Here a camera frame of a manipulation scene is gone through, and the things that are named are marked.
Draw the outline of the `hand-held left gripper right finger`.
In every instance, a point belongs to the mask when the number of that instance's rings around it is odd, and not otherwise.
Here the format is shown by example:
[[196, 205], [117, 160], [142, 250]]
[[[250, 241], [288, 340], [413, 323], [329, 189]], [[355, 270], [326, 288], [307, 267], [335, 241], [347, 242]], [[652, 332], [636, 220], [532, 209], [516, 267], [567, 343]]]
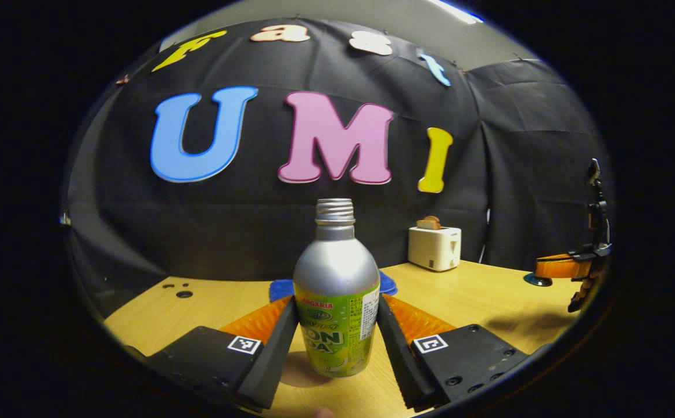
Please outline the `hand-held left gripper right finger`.
[[528, 355], [481, 325], [453, 326], [382, 294], [378, 327], [407, 408], [465, 402]]

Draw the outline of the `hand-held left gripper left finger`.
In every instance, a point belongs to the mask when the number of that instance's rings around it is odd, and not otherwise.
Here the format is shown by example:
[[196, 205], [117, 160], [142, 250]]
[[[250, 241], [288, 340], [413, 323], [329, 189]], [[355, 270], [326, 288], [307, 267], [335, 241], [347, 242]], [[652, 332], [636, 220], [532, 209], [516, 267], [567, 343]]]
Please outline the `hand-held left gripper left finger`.
[[282, 297], [215, 330], [197, 326], [153, 355], [133, 357], [212, 402], [261, 412], [273, 405], [298, 325], [293, 296]]

